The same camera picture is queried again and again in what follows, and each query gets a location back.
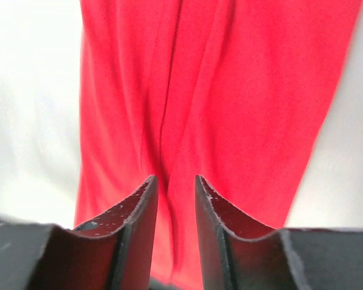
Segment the red t shirt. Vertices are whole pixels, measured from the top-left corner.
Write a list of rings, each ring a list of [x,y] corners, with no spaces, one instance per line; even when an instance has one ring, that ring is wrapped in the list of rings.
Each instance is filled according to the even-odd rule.
[[[194,178],[282,227],[361,1],[82,1],[76,222],[159,181],[151,275],[203,287]]]

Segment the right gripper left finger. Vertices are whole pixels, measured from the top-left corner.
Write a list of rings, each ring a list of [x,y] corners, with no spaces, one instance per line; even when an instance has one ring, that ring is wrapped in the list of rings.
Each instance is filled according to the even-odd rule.
[[[0,289],[148,289],[157,178],[73,230],[0,221]]]

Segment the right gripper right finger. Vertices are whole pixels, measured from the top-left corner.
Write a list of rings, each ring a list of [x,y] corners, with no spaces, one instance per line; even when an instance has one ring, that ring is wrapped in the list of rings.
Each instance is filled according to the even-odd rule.
[[[258,222],[198,175],[195,211],[205,289],[363,289],[363,229]]]

